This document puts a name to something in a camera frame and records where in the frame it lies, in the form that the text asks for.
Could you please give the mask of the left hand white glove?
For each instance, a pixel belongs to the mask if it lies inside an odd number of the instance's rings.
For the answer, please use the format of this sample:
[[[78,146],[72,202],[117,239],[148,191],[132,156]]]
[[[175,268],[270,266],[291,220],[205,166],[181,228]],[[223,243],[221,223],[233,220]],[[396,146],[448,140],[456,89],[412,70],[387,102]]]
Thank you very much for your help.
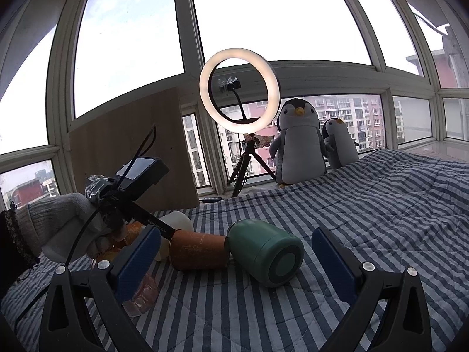
[[[96,258],[110,247],[111,231],[94,211],[84,195],[72,193],[26,204],[15,216],[21,235],[34,254],[43,253],[51,261],[64,262],[88,219],[91,222],[79,239],[72,260],[84,255]]]

